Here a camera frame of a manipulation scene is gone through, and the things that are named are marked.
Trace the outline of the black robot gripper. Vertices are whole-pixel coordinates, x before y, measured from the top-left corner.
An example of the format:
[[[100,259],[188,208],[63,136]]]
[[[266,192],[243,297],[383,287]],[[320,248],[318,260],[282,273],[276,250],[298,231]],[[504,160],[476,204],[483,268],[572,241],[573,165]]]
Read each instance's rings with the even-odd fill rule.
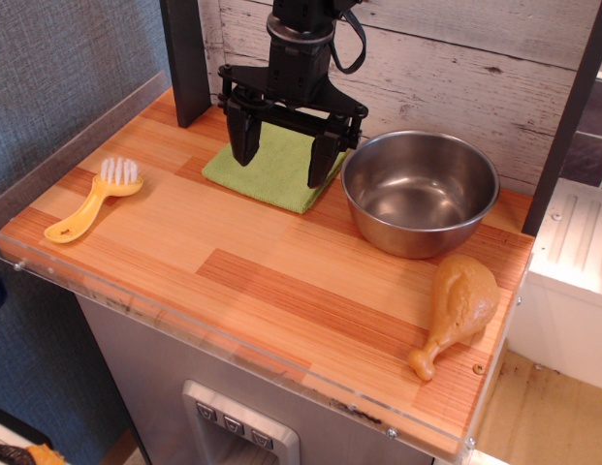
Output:
[[[246,167],[260,146],[262,123],[314,137],[307,186],[322,187],[340,152],[355,148],[368,109],[329,78],[334,40],[292,42],[272,37],[266,67],[225,64],[220,107],[235,160]]]

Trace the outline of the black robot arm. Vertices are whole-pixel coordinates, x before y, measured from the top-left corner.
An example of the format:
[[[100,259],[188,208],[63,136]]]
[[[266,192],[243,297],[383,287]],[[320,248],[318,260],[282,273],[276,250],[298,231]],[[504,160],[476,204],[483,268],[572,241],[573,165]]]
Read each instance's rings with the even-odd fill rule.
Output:
[[[329,67],[339,65],[334,35],[345,20],[360,39],[364,30],[352,1],[276,1],[267,21],[266,67],[225,64],[219,105],[227,117],[234,158],[248,165],[260,146],[263,123],[311,136],[307,185],[322,186],[338,154],[357,147],[368,115],[362,103],[338,90]]]

